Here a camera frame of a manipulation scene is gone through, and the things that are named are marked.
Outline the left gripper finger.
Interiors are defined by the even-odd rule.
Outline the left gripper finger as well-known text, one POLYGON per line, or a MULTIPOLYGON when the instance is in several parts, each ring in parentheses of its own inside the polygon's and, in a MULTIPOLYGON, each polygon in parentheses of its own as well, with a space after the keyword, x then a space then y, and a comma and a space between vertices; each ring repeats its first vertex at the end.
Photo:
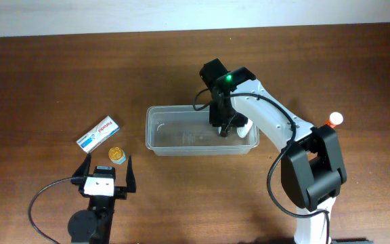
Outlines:
POLYGON ((84 161, 80 164, 77 170, 73 173, 73 177, 85 177, 88 176, 89 168, 91 165, 91 154, 88 153, 84 161))
POLYGON ((132 158, 129 156, 127 162, 127 173, 126 173, 126 187, 127 188, 136 188, 136 180, 133 172, 132 158))

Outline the dark bottle white cap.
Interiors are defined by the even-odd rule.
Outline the dark bottle white cap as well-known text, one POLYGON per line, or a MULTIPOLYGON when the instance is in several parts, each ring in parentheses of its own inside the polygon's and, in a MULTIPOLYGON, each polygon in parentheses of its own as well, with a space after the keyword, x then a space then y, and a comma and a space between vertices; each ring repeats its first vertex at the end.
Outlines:
POLYGON ((226 138, 228 137, 228 133, 229 133, 230 129, 228 128, 227 125, 223 125, 221 127, 218 127, 218 132, 219 132, 219 135, 223 138, 226 138))

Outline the white spray bottle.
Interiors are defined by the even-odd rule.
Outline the white spray bottle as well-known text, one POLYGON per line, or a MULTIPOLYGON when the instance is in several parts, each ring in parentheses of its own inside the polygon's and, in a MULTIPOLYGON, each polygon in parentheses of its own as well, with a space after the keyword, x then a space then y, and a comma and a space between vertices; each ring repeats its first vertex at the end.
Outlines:
POLYGON ((243 126, 243 127, 238 127, 236 129, 237 131, 237 134, 240 138, 245 138, 246 135, 249 133, 249 131, 251 130, 251 127, 253 126, 253 122, 248 119, 247 123, 243 126))

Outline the white Panadol box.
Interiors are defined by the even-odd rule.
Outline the white Panadol box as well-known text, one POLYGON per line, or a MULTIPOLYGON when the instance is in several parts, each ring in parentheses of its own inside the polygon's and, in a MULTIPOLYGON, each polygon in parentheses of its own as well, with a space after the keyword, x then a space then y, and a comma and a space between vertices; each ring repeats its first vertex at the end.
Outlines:
POLYGON ((119 129, 118 124, 107 116, 85 135, 81 136, 76 143, 85 153, 91 153, 119 129))

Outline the orange tube white cap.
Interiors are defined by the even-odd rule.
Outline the orange tube white cap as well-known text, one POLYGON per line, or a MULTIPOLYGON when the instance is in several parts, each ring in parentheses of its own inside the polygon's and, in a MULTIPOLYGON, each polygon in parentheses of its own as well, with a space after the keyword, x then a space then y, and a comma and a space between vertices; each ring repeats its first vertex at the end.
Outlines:
POLYGON ((343 115, 339 112, 333 112, 330 114, 328 120, 325 122, 325 125, 328 125, 331 128, 335 128, 344 121, 343 115))

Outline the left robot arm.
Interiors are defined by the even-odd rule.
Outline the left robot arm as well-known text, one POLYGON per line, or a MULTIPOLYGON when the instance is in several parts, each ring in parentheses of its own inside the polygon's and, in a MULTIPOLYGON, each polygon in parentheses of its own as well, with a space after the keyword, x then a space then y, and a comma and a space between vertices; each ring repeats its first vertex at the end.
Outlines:
POLYGON ((82 197, 89 199, 87 209, 74 213, 68 221, 71 243, 109 243, 115 201, 125 200, 137 191, 132 160, 127 162, 126 185, 117 186, 116 169, 97 166, 89 173, 91 154, 88 154, 73 173, 72 184, 82 197))

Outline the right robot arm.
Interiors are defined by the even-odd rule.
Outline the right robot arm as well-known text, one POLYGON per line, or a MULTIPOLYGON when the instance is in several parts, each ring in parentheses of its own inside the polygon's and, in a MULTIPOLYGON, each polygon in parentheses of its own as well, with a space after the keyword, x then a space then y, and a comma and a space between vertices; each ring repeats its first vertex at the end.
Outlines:
POLYGON ((332 243, 330 215, 347 173, 329 119, 316 127, 290 112, 246 67, 228 70, 219 59, 199 75, 211 93, 209 123, 226 137, 235 128, 243 138, 258 127, 279 155, 267 173, 267 192, 285 214, 297 219, 294 243, 332 243))

